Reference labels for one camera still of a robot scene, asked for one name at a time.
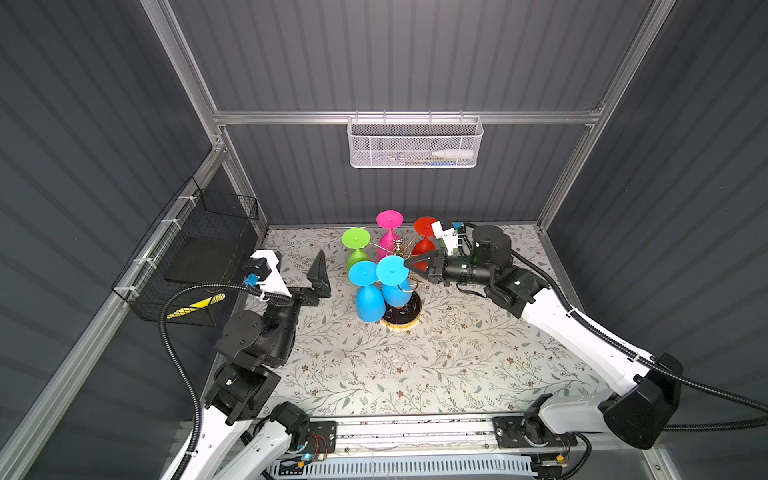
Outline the blue wine glass front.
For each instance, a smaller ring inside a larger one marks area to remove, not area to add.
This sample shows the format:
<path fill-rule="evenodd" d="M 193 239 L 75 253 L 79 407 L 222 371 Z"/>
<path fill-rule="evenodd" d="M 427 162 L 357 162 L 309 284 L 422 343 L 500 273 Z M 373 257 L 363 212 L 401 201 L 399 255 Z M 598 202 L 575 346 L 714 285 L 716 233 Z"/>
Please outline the blue wine glass front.
<path fill-rule="evenodd" d="M 404 259 L 390 255 L 376 266 L 378 280 L 382 284 L 385 302 L 393 308 L 404 307 L 411 299 L 413 287 L 409 279 L 409 270 L 404 266 Z"/>

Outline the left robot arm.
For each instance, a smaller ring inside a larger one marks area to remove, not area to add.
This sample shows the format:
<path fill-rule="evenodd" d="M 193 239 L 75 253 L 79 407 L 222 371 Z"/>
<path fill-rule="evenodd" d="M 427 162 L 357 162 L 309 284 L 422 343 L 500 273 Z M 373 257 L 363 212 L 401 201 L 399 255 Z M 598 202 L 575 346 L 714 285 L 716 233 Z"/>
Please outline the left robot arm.
<path fill-rule="evenodd" d="M 312 421 L 300 407 L 283 402 L 262 412 L 281 378 L 276 368 L 289 359 L 299 314 L 330 297 L 326 257 L 319 252 L 306 277 L 307 287 L 289 287 L 280 272 L 281 256 L 257 250 L 244 263 L 239 284 L 199 283 L 172 294 L 158 318 L 161 342 L 193 408 L 193 423 L 163 476 L 166 479 L 271 479 L 297 473 L 334 452 L 334 421 Z M 243 292 L 266 304 L 264 313 L 237 310 L 227 320 L 216 349 L 225 359 L 205 394 L 199 394 L 176 353 L 168 332 L 177 299 L 196 290 Z"/>

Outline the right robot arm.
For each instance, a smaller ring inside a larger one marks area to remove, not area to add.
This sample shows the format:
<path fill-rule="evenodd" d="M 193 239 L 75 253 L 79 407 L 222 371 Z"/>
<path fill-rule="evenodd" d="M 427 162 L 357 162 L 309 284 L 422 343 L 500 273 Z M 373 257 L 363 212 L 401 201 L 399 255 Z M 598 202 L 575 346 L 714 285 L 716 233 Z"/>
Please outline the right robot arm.
<path fill-rule="evenodd" d="M 557 340 L 607 385 L 577 397 L 540 395 L 523 414 L 526 440 L 539 447 L 562 434 L 611 433 L 632 447 L 653 447 L 679 406 L 681 385 L 674 377 L 680 362 L 636 348 L 575 308 L 499 227 L 475 228 L 468 256 L 451 254 L 455 244 L 450 238 L 405 265 L 434 284 L 482 286 L 493 304 Z"/>

